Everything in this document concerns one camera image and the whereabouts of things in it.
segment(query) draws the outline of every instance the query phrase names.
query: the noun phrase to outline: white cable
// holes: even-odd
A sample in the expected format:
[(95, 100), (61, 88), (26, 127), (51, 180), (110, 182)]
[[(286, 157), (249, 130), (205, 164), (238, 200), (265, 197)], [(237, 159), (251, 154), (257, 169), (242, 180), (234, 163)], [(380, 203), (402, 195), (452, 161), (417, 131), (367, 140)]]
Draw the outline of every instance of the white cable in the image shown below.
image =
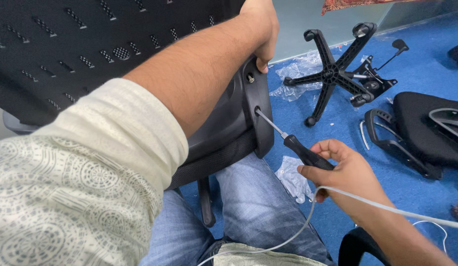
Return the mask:
[(433, 223), (433, 224), (439, 226), (439, 227), (442, 229), (442, 231), (444, 231), (445, 237), (444, 237), (444, 240), (442, 240), (442, 246), (444, 247), (444, 253), (447, 254), (447, 250), (445, 249), (445, 240), (447, 239), (447, 232), (445, 232), (445, 229), (444, 229), (442, 226), (438, 225), (437, 223), (431, 222), (431, 221), (417, 221), (417, 222), (413, 223), (413, 225), (417, 225), (417, 224), (420, 223), (420, 222), (430, 222), (430, 223)]
[[(416, 219), (419, 219), (419, 220), (433, 222), (433, 223), (436, 223), (436, 224), (442, 224), (442, 225), (458, 228), (458, 222), (456, 222), (456, 221), (447, 221), (447, 220), (437, 219), (437, 218), (433, 218), (433, 217), (429, 217), (429, 216), (425, 216), (425, 215), (417, 215), (415, 213), (402, 211), (402, 210), (395, 209), (395, 208), (392, 208), (392, 207), (389, 207), (389, 206), (385, 206), (383, 204), (380, 204), (380, 203), (377, 203), (377, 202), (374, 202), (374, 201), (371, 201), (371, 200), (367, 200), (367, 199), (362, 198), (360, 196), (357, 196), (357, 195), (354, 195), (352, 193), (345, 192), (345, 191), (342, 191), (340, 189), (333, 188), (333, 187), (330, 187), (330, 186), (324, 186), (324, 185), (319, 186), (316, 189), (315, 194), (313, 196), (314, 199), (316, 199), (316, 195), (319, 192), (319, 190), (323, 189), (323, 188), (327, 189), (327, 190), (332, 190), (332, 191), (341, 193), (341, 194), (343, 194), (345, 196), (348, 196), (348, 197), (354, 198), (356, 200), (365, 202), (367, 204), (370, 204), (372, 206), (378, 207), (380, 209), (384, 209), (384, 210), (390, 211), (392, 213), (396, 213), (396, 214), (404, 215), (404, 216), (408, 216), (408, 217), (413, 217), (413, 218), (416, 218)], [(278, 249), (279, 247), (282, 247), (282, 246), (290, 243), (291, 240), (295, 239), (295, 237), (297, 237), (304, 230), (304, 228), (306, 228), (308, 226), (309, 220), (311, 219), (311, 216), (313, 215), (313, 211), (315, 209), (315, 203), (316, 203), (316, 200), (313, 200), (313, 204), (311, 205), (311, 210), (309, 211), (308, 218), (306, 219), (306, 222), (304, 223), (303, 227), (301, 227), (301, 229), (294, 236), (292, 236), (290, 239), (286, 240), (285, 242), (279, 244), (278, 246), (275, 246), (275, 247), (272, 247), (272, 248), (269, 248), (269, 249), (258, 250), (258, 251), (228, 250), (228, 251), (224, 251), (224, 252), (221, 252), (221, 253), (217, 253), (214, 256), (211, 256), (211, 257), (205, 259), (202, 263), (199, 263), (198, 266), (202, 266), (206, 262), (208, 262), (211, 259), (213, 259), (215, 256), (224, 255), (224, 254), (228, 254), (228, 253), (237, 253), (237, 252), (238, 253), (249, 253), (249, 254), (263, 253), (263, 252), (271, 251), (271, 250), (274, 250), (274, 249)]]

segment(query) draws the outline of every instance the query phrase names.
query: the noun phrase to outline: red patterned cloth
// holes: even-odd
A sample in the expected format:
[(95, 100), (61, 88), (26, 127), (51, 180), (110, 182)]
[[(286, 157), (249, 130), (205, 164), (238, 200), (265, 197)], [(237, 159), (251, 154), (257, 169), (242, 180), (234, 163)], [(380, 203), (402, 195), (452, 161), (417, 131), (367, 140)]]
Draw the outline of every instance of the red patterned cloth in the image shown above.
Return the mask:
[(410, 2), (416, 0), (325, 0), (324, 5), (322, 6), (323, 16), (327, 11), (337, 10), (337, 9), (346, 9), (356, 6), (365, 6), (370, 4), (382, 4), (382, 3), (392, 3), (392, 2)]

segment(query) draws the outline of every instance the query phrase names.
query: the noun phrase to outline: jeans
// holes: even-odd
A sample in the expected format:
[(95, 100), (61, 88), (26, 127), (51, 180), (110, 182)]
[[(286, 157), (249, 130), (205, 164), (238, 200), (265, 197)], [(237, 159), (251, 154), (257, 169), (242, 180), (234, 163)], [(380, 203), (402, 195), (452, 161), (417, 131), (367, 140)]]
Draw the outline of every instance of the jeans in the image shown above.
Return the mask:
[[(223, 202), (224, 238), (215, 240), (177, 192), (165, 191), (162, 211), (152, 228), (149, 254), (141, 266), (196, 266), (227, 242), (271, 248), (292, 237), (306, 222), (298, 203), (265, 161), (253, 153), (216, 173), (216, 178)], [(311, 224), (274, 251), (335, 265)]]

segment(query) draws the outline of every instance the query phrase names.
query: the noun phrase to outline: hairy forearm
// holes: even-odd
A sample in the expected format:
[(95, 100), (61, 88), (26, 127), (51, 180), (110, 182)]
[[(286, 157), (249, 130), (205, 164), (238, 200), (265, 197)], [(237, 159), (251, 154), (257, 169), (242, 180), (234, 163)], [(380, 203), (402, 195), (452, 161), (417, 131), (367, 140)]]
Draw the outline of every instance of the hairy forearm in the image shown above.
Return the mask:
[(394, 266), (456, 266), (402, 215), (372, 210), (362, 221), (362, 227), (375, 239)]
[(238, 15), (170, 45), (124, 76), (155, 95), (191, 136), (244, 60), (269, 36), (263, 18)]

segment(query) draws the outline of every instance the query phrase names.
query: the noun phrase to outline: black screwdriver handle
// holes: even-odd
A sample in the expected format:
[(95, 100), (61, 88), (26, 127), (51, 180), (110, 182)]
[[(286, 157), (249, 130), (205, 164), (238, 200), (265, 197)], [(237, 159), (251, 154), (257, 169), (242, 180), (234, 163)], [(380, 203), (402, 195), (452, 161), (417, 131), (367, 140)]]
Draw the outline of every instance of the black screwdriver handle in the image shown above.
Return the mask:
[(329, 161), (304, 147), (294, 135), (287, 136), (283, 144), (294, 151), (304, 165), (315, 166), (324, 170), (334, 169), (334, 166)]

